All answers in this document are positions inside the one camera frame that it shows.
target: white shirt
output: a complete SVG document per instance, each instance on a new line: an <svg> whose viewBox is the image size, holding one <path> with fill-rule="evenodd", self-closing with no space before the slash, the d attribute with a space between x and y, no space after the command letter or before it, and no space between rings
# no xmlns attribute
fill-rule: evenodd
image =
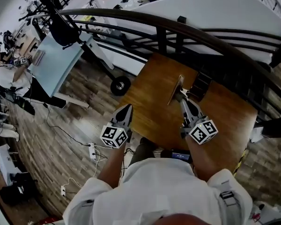
<svg viewBox="0 0 281 225"><path fill-rule="evenodd" d="M29 88L32 83L32 75L24 71L20 78L13 82L15 72L18 68L13 65L1 65L0 66L0 86L3 88L10 89L11 87L21 88L17 90L15 93L19 96L24 96L26 92L29 91Z"/></svg>
<svg viewBox="0 0 281 225"><path fill-rule="evenodd" d="M66 225L151 225L184 213L211 225L242 225L251 209L251 197L227 169L206 183L184 161L148 158L132 164L115 189L90 178L63 218Z"/></svg>

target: wheel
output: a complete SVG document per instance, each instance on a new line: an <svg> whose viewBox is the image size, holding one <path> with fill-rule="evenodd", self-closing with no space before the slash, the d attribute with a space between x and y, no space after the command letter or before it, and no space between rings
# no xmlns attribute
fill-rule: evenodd
<svg viewBox="0 0 281 225"><path fill-rule="evenodd" d="M131 86L131 82L128 77L117 77L116 80L111 83L111 92L116 96L123 96Z"/></svg>

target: tripod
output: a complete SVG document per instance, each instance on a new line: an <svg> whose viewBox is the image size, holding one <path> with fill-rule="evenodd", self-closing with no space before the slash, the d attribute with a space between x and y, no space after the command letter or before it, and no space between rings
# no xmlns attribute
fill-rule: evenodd
<svg viewBox="0 0 281 225"><path fill-rule="evenodd" d="M92 52L90 47L86 45L86 41L82 41L79 36L81 31L76 23L69 15L65 15L65 20L56 9L53 0L40 0L48 11L34 11L31 15L35 15L37 12L45 12L50 16L48 21L49 30L55 39L55 41L66 49L72 46L74 43L78 43L81 49L85 52L85 56L89 61L94 61L112 80L111 92L116 96L124 95L131 82L126 76L115 77L109 69L101 62L101 60Z"/></svg>

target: electrical outlet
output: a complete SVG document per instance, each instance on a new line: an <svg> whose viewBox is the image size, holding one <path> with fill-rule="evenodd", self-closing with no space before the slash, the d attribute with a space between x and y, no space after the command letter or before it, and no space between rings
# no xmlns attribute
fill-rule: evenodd
<svg viewBox="0 0 281 225"><path fill-rule="evenodd" d="M65 186L61 186L61 187L60 187L60 193L61 193L61 195L62 195L63 197L66 197L66 188L65 188Z"/></svg>
<svg viewBox="0 0 281 225"><path fill-rule="evenodd" d="M89 144L89 156L91 159L96 159L96 152L95 152L95 144L94 143L90 143Z"/></svg>

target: sleeve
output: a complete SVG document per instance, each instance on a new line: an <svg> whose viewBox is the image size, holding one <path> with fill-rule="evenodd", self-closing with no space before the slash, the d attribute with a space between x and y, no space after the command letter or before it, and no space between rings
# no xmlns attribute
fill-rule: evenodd
<svg viewBox="0 0 281 225"><path fill-rule="evenodd" d="M6 83L10 83L10 86L12 86L14 75L15 69L0 67L0 85L4 87Z"/></svg>
<svg viewBox="0 0 281 225"><path fill-rule="evenodd" d="M96 197L111 190L111 186L97 178L87 180L66 208L63 214L65 224L93 224L92 211Z"/></svg>
<svg viewBox="0 0 281 225"><path fill-rule="evenodd" d="M213 175L207 184L214 188L223 225L246 224L252 210L252 199L228 169Z"/></svg>

